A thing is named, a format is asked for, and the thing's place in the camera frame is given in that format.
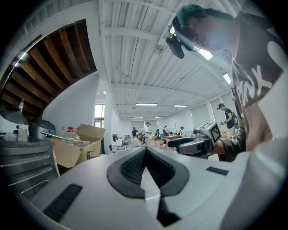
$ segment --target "black shirt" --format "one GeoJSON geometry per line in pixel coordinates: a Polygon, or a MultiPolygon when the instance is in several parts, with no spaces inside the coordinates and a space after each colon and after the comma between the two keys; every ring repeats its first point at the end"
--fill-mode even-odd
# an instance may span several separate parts
{"type": "MultiPolygon", "coordinates": [[[[229,118],[228,114],[231,113],[231,116],[232,116],[232,111],[228,108],[225,109],[225,115],[226,115],[226,119],[229,118]]],[[[233,122],[233,119],[228,121],[227,123],[227,128],[232,128],[234,126],[234,122],[233,122]]]]}
{"type": "Polygon", "coordinates": [[[135,137],[137,132],[138,132],[138,130],[136,130],[136,129],[135,129],[135,130],[132,130],[132,136],[135,137]]]}

